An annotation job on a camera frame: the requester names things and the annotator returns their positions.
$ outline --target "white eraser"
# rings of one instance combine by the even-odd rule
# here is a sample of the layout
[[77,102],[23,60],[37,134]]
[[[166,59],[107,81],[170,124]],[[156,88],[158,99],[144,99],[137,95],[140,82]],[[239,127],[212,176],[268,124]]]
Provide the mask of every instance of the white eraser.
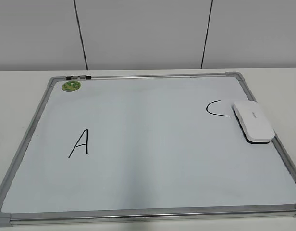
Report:
[[274,130],[256,101],[236,101],[233,109],[250,143],[268,143],[274,138]]

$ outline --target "whiteboard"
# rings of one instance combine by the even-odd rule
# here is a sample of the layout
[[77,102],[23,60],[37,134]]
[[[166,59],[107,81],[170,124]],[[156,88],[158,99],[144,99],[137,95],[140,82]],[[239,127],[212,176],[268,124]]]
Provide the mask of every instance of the whiteboard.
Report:
[[296,203],[273,144],[243,136],[232,104],[247,97],[235,77],[92,79],[73,92],[65,82],[53,87],[2,212]]

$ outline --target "gray wall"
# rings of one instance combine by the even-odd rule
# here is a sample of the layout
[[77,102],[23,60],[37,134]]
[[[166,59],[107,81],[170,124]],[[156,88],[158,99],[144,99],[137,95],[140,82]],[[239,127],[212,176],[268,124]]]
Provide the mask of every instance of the gray wall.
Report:
[[0,0],[0,70],[296,67],[296,0],[75,3],[83,43],[73,0]]
[[203,68],[296,67],[296,0],[214,0]]
[[0,71],[83,69],[72,0],[0,0]]

